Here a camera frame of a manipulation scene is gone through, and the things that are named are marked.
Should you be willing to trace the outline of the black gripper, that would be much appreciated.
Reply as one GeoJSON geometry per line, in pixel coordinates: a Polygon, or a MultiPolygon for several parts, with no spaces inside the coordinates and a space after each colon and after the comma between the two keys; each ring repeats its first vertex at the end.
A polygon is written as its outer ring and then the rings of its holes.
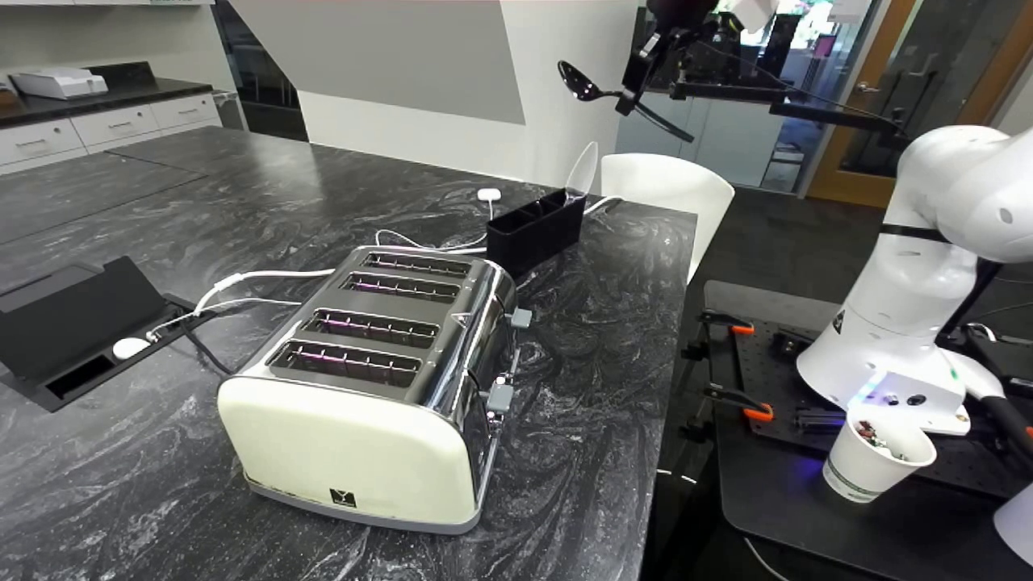
{"type": "Polygon", "coordinates": [[[702,37],[713,9],[718,0],[647,0],[654,29],[644,43],[633,44],[625,72],[625,88],[644,94],[647,79],[664,60],[668,48],[677,37],[702,37]]]}

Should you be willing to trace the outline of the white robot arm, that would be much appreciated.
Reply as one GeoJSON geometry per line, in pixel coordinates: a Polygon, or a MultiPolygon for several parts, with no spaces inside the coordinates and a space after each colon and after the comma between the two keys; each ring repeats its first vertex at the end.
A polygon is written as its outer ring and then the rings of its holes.
{"type": "Polygon", "coordinates": [[[1033,131],[939,125],[899,158],[877,240],[824,331],[793,359],[801,382],[843,411],[824,482],[871,502],[966,436],[979,401],[1019,453],[1031,422],[1005,382],[939,334],[979,298],[988,266],[1033,260],[1033,131]]]}

